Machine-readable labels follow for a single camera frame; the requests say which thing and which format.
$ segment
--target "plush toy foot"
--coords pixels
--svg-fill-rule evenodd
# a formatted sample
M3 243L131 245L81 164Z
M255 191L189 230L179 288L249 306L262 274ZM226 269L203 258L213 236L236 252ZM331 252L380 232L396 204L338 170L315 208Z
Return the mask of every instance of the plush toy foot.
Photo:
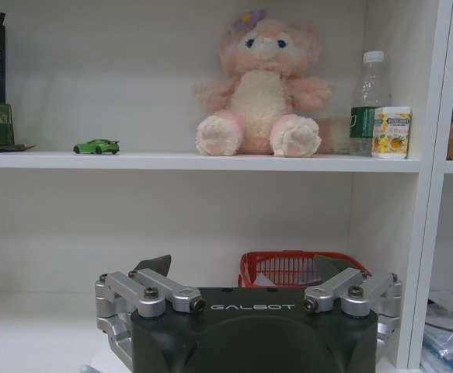
M318 124L295 114L285 115L273 126L271 146L275 156L310 157L321 144Z
M234 113L222 110L200 123L195 143L204 155L234 155L242 137L242 120Z

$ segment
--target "bottle cap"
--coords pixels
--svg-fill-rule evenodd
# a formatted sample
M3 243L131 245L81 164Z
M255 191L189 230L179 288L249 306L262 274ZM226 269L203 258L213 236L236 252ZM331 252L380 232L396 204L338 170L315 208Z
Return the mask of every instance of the bottle cap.
M369 51L364 54L363 62L369 64L371 62L383 62L385 53L383 51Z

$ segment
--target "yellow drink box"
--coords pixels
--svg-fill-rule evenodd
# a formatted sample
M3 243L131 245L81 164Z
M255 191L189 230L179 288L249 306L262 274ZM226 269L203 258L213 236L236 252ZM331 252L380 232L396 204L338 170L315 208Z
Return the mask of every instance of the yellow drink box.
M387 106L375 110L371 154L377 158L404 159L409 146L411 108Z

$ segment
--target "green bottle label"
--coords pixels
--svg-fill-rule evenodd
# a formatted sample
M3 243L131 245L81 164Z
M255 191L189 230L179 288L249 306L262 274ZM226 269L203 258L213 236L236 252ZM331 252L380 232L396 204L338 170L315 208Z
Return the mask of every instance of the green bottle label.
M374 107L353 107L350 122L350 136L352 138L372 138L375 125Z

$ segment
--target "purple flower hair accessory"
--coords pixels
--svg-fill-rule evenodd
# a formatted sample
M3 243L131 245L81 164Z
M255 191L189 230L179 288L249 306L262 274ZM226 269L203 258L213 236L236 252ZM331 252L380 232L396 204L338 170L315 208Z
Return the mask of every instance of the purple flower hair accessory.
M238 31L253 30L259 21L266 18L267 11L265 9L254 10L245 14L241 19L236 21L233 26Z

